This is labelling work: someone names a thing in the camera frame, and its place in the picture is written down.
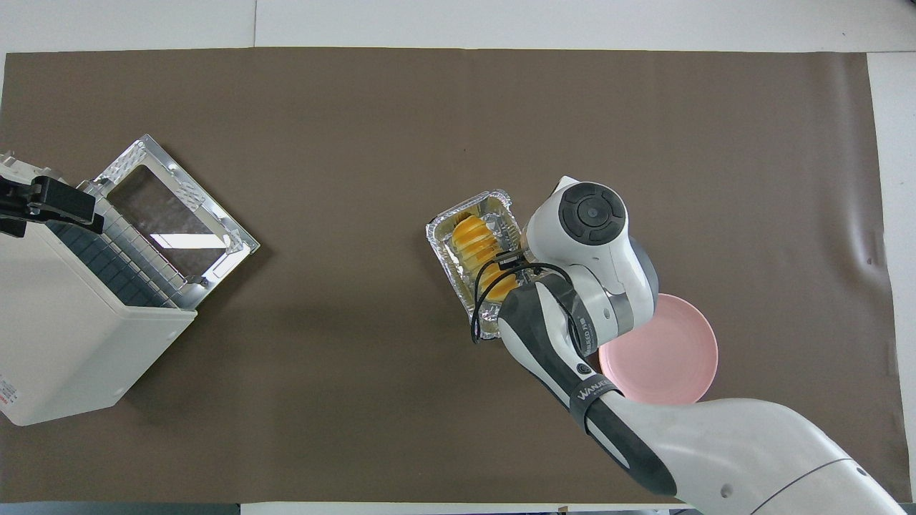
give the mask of brown mat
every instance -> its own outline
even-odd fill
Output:
[[[2,501],[668,501],[470,343],[423,236],[497,187],[527,220],[562,174],[617,189],[708,316],[707,399],[787,404],[910,500],[864,55],[7,57],[22,160],[79,181],[144,133],[264,248],[114,408],[0,421]]]

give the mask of black cable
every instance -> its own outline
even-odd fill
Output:
[[[483,265],[480,268],[480,271],[477,272],[477,280],[474,282],[475,302],[474,302],[474,314],[471,315],[471,340],[475,344],[480,341],[480,308],[481,306],[484,305],[486,296],[490,293],[490,291],[493,290],[493,288],[496,287],[499,281],[509,277],[510,275],[517,274],[522,270],[531,269],[531,268],[546,268],[546,269],[553,270],[559,273],[564,279],[566,279],[566,282],[569,282],[571,285],[573,284],[573,280],[570,278],[569,274],[566,273],[566,270],[560,267],[557,267],[556,265],[552,265],[550,263],[525,263],[523,265],[518,265],[517,267],[510,268],[509,270],[506,270],[502,274],[499,274],[499,277],[497,277],[496,280],[491,282],[484,289],[484,292],[481,293],[480,296],[478,297],[477,289],[480,285],[480,278],[483,275],[486,267],[492,265],[495,262],[496,261],[494,259],[491,259],[489,262]]]

